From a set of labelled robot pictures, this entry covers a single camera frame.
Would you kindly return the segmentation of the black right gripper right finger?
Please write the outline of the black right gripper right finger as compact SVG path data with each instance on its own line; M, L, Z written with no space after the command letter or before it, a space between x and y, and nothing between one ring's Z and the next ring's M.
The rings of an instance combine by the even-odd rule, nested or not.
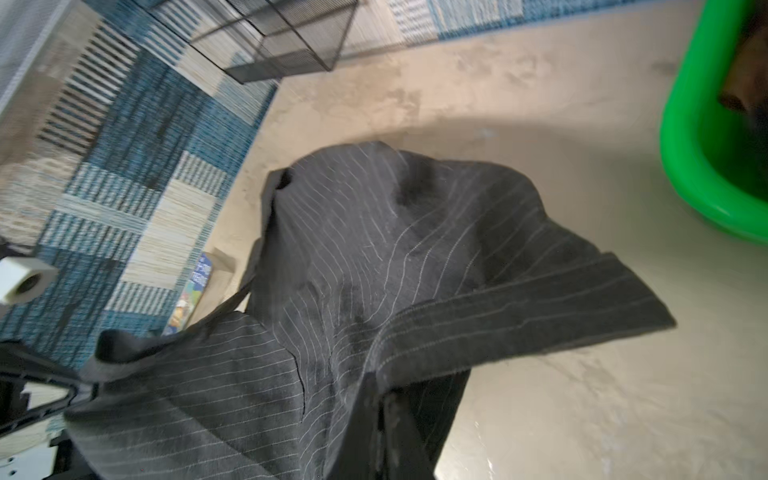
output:
M407 398L382 393L374 373L361 380L356 401L328 479L434 479Z

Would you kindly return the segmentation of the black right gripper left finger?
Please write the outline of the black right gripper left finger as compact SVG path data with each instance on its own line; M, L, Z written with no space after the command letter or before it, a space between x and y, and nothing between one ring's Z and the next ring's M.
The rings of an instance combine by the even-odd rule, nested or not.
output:
M7 437L93 401L98 387L25 346L1 343L1 435Z

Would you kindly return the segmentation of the grey pinstriped long sleeve shirt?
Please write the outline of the grey pinstriped long sleeve shirt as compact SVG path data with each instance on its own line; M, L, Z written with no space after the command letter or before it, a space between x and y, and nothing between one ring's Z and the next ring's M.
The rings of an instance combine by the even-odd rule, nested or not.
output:
M491 163L383 143L270 173L239 291L170 336L103 332L66 430L104 479L322 479L385 457L389 394L433 469L471 370L672 328L616 256Z

